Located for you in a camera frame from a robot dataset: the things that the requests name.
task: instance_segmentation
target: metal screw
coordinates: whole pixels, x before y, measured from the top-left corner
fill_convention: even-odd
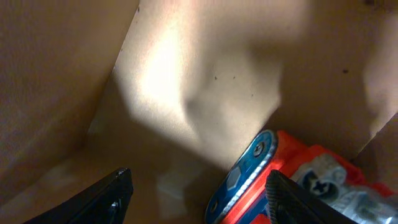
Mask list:
[[[257,144],[257,146],[254,148],[254,151],[253,151],[254,157],[260,156],[260,154],[261,154],[262,151],[264,150],[265,146],[266,146],[266,145],[264,144],[263,141],[259,142],[259,143]]]

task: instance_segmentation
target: blue plastic part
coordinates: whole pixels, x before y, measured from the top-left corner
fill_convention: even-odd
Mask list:
[[[258,153],[258,147],[262,148],[261,153]],[[229,190],[227,188],[227,180],[230,176],[230,171],[227,178],[225,178],[218,190],[210,198],[205,213],[205,221],[207,224],[219,223],[222,221],[236,201],[271,161],[276,149],[277,137],[272,131],[261,131],[254,138],[239,160],[231,168],[231,170],[234,170],[238,167],[241,172],[235,187],[230,187]]]
[[[256,201],[250,206],[244,215],[239,219],[237,224],[247,224],[251,223],[259,214],[267,215],[266,205],[268,204],[268,199],[266,191],[263,191]]]

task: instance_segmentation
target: dark spot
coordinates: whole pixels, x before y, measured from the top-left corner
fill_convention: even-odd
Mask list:
[[[374,6],[375,0],[364,0],[363,3],[365,3],[367,6]]]

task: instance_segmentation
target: black plastic piece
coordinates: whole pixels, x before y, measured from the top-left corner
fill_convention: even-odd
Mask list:
[[[25,223],[123,223],[132,192],[131,171],[120,168]]]
[[[277,170],[268,175],[266,194],[272,224],[285,223],[355,223],[321,200],[312,196]]]

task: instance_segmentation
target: brown cardboard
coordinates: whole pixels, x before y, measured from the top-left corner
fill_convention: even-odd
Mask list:
[[[1,1],[0,205],[81,148],[138,1]]]

